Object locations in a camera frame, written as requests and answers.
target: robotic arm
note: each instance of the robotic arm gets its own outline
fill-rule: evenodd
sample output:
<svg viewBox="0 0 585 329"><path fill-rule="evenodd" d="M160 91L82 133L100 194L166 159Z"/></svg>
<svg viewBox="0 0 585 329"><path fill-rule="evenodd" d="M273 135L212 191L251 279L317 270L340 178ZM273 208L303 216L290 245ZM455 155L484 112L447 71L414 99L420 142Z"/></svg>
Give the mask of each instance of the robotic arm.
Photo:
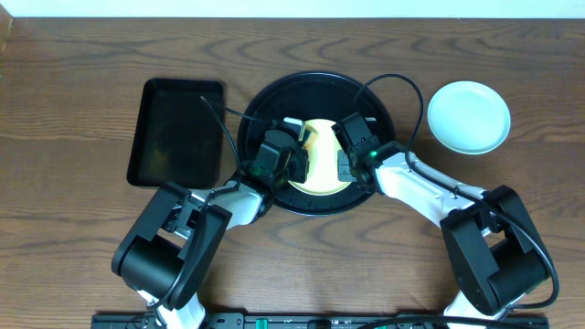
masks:
<svg viewBox="0 0 585 329"><path fill-rule="evenodd" d="M431 181L410 170L404 146L396 142L381 145L371 133L375 122L358 114L332 128L344 150L338 155L339 180L354 181L403 201L442 229L461 288L445 315L499 319L505 316L507 305L548 277L542 260L518 232L481 205L433 181L457 186L467 195L514 216L542 245L522 201L512 189L500 186L488 192L463 185L410 153L410 161L432 177ZM138 291L150 308L156 309L161 323L170 329L192 329L202 324L205 309L198 301L197 289L224 232L263 216L271 207L274 192L287 181L306 180L308 160L301 148L303 138L303 122L290 119L281 129L266 132L255 161L247 167L246 180L240 184L239 178L232 178L212 191L187 190L169 183L156 192L116 250L112 271ZM213 199L208 197L234 186L239 188L218 193ZM185 246L181 249L159 236L160 228L186 239ZM505 239L489 248L484 237L502 230Z"/></svg>

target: brown tabletop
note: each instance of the brown tabletop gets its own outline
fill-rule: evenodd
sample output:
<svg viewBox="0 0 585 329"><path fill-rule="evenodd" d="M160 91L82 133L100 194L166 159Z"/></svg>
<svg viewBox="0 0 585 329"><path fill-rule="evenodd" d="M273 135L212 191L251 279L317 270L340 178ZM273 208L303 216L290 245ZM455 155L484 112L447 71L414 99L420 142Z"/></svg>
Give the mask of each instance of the brown tabletop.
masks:
<svg viewBox="0 0 585 329"><path fill-rule="evenodd" d="M583 327L584 54L582 20L18 18L0 68L0 327L88 328L98 311L144 308L110 262L154 193L125 179L148 79L222 80L227 105L243 111L309 69L401 73L426 101L456 80L497 90L512 114L499 148L455 154L425 118L414 151L460 181L520 194L561 279L541 312L556 329ZM410 86L372 90L406 142L418 115ZM239 118L226 121L235 136ZM234 168L227 147L222 164L224 176ZM457 291L441 231L374 196L325 218L275 207L232 229L200 298L251 313L439 312ZM549 293L548 281L523 302Z"/></svg>

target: white wall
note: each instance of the white wall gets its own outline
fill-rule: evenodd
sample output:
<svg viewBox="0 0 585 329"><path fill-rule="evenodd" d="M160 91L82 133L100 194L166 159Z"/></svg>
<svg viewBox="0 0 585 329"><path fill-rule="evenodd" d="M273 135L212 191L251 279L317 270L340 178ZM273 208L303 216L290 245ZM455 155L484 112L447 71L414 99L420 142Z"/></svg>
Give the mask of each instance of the white wall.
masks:
<svg viewBox="0 0 585 329"><path fill-rule="evenodd" d="M585 0L0 0L0 4L14 17L585 17Z"/></svg>

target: black bowl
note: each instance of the black bowl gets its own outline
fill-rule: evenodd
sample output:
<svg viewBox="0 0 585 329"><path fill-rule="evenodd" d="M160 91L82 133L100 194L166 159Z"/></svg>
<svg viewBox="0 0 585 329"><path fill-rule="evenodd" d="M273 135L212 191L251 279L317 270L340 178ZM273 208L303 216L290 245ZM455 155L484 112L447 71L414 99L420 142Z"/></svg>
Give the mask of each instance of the black bowl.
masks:
<svg viewBox="0 0 585 329"><path fill-rule="evenodd" d="M291 117L308 121L327 119L340 122L359 112L378 121L378 138L382 143L395 139L392 120L378 97L365 89L356 103L353 99L363 84L329 72L301 72L276 80L252 100L246 114L262 119L282 120ZM238 131L239 157L252 160L260 148L266 124L243 120ZM333 215L347 211L366 201L373 193L356 183L330 196L311 196L290 184L278 191L274 204L303 215Z"/></svg>

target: yellow disc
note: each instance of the yellow disc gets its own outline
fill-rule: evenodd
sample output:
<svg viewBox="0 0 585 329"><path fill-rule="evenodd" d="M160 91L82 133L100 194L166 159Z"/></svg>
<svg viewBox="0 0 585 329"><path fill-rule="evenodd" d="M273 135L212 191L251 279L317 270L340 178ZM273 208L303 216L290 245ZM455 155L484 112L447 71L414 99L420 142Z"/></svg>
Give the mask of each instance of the yellow disc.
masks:
<svg viewBox="0 0 585 329"><path fill-rule="evenodd" d="M351 184L337 179L337 151L341 150L341 145L331 129L334 124L326 119L305 122L305 129L311 132L303 145L309 154L307 181L304 184L289 181L299 191L313 196L329 196Z"/></svg>

